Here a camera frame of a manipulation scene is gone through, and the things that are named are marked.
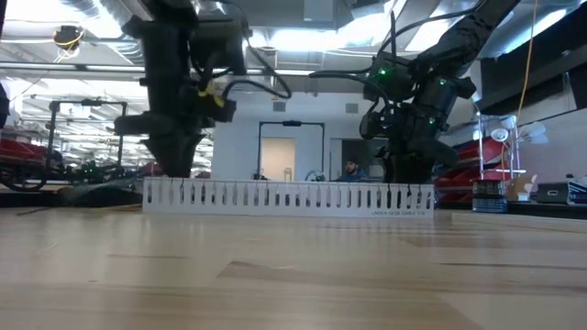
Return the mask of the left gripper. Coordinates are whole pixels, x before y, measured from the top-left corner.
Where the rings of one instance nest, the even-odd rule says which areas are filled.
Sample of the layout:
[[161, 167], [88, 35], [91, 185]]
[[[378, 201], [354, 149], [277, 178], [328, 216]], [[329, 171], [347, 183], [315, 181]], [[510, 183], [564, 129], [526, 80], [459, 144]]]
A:
[[[115, 122], [118, 135], [163, 136], [183, 128], [211, 127], [216, 97], [193, 86], [148, 86], [149, 110], [141, 115], [122, 115]], [[191, 175], [197, 145], [205, 135], [183, 135], [178, 140], [176, 171], [172, 137], [149, 137], [145, 146], [168, 176]]]

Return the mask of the person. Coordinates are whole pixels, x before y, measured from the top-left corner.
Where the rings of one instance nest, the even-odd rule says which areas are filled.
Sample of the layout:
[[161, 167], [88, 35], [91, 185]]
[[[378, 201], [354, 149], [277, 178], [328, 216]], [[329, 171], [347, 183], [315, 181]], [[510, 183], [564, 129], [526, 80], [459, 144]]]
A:
[[337, 182], [360, 182], [366, 178], [367, 174], [359, 163], [355, 159], [348, 159], [343, 173], [337, 178]]

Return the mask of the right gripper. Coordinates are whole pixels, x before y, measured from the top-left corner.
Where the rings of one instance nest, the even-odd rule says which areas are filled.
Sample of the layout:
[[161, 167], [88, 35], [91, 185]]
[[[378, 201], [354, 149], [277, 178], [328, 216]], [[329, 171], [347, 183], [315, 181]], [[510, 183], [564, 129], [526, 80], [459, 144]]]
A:
[[386, 183], [430, 183], [437, 163], [448, 167], [458, 163], [457, 151], [439, 140], [447, 128], [441, 113], [408, 103], [392, 104], [387, 111], [391, 127], [384, 159]]

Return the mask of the black case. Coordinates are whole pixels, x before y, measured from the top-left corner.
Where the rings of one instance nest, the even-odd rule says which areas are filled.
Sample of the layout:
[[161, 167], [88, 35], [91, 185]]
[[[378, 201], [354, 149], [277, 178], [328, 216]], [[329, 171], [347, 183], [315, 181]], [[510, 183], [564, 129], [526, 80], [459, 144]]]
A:
[[573, 194], [587, 193], [585, 186], [577, 182], [540, 183], [537, 186], [537, 202], [543, 204], [574, 204]]

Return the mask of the long ceiling light strip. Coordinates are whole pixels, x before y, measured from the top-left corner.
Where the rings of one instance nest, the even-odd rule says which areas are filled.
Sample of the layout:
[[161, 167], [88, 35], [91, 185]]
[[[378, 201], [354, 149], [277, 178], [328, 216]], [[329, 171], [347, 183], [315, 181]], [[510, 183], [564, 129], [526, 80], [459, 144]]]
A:
[[[305, 79], [312, 71], [275, 70], [284, 80], [289, 78]], [[0, 61], [0, 78], [13, 79], [75, 79], [105, 81], [135, 81], [146, 76], [142, 66], [59, 64]], [[227, 83], [233, 80], [250, 79], [261, 83], [271, 83], [273, 78], [262, 69], [248, 69], [247, 75], [237, 76], [229, 73], [215, 80]]]

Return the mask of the red storage bin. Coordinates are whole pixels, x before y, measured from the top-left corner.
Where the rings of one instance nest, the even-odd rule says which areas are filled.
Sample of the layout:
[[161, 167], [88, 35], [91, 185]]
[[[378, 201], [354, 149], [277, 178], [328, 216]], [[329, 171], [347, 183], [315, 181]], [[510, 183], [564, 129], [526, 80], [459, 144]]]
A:
[[502, 144], [490, 137], [479, 140], [470, 140], [453, 147], [459, 156], [458, 165], [483, 160], [488, 162], [501, 155]]
[[470, 190], [479, 178], [478, 167], [458, 168], [440, 175], [434, 185], [439, 190]]
[[46, 147], [18, 142], [13, 139], [0, 139], [0, 178], [9, 182], [21, 182], [26, 179], [41, 179], [62, 173], [63, 156], [57, 150], [49, 151]]

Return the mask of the black round ceiling fixture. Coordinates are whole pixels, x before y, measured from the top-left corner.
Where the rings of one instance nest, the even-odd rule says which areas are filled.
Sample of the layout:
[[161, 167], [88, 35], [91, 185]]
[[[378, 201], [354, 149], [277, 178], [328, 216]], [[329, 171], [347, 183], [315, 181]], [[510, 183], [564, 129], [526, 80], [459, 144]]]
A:
[[76, 26], [61, 26], [53, 33], [53, 43], [61, 50], [75, 51], [79, 48], [84, 30]]

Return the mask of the white slotted cable raceway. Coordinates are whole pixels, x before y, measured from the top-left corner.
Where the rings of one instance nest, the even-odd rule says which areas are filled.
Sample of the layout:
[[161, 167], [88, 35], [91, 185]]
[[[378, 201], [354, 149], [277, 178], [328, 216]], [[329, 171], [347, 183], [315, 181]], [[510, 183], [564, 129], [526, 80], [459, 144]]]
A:
[[148, 177], [142, 209], [193, 215], [432, 218], [435, 190], [431, 184]]

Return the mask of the silver ventilation duct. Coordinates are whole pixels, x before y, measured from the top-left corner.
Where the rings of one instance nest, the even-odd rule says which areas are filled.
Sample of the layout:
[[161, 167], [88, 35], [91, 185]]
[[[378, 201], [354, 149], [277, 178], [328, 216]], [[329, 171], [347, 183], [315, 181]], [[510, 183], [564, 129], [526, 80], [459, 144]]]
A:
[[71, 10], [82, 27], [99, 39], [117, 39], [108, 47], [127, 63], [143, 64], [140, 45], [122, 31], [131, 18], [130, 10], [121, 0], [58, 0]]

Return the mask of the black gantry frame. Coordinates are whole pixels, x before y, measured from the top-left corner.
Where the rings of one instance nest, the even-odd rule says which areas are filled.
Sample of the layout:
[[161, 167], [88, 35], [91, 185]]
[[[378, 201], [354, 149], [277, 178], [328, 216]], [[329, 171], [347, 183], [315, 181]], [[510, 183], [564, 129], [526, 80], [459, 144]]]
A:
[[127, 116], [127, 109], [128, 103], [127, 102], [116, 102], [116, 101], [103, 101], [103, 100], [92, 100], [88, 98], [84, 98], [80, 101], [74, 100], [54, 100], [51, 101], [49, 104], [49, 111], [50, 111], [50, 121], [49, 121], [49, 137], [48, 137], [48, 145], [47, 145], [47, 152], [46, 152], [46, 165], [50, 163], [50, 155], [52, 153], [53, 141], [55, 137], [55, 129], [56, 129], [56, 119], [57, 119], [57, 112], [60, 110], [61, 104], [71, 103], [74, 105], [81, 105], [81, 106], [102, 106], [102, 105], [120, 105], [122, 109], [121, 116]]

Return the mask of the cardboard box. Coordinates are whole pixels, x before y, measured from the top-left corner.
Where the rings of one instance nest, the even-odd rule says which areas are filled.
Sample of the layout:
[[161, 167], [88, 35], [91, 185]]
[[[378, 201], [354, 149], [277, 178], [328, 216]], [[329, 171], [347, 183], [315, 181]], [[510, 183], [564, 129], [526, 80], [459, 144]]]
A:
[[506, 183], [506, 198], [509, 202], [529, 202], [537, 180], [536, 174], [523, 174]]

